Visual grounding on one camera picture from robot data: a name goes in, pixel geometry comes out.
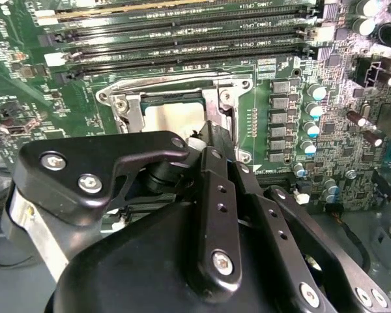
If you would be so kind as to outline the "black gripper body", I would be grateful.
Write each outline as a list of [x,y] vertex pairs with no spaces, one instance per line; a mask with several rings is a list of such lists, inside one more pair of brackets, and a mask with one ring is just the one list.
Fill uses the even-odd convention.
[[197,211],[169,204],[80,252],[46,312],[288,312],[291,302],[259,232],[240,226],[242,284],[212,304],[188,284]]

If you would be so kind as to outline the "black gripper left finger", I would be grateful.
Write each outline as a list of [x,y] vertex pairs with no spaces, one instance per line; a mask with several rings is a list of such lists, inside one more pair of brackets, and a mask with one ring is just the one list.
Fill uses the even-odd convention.
[[170,131],[42,140],[23,146],[12,219],[57,283],[80,252],[173,203],[197,211],[196,293],[235,293],[242,266],[235,184],[207,121],[195,145]]

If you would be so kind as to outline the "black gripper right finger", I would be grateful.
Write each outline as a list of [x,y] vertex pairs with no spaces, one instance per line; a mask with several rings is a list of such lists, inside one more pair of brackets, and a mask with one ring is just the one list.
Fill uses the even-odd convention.
[[249,168],[236,160],[228,130],[216,125],[214,141],[270,247],[274,298],[281,312],[391,312],[385,292],[292,195],[278,186],[259,186]]

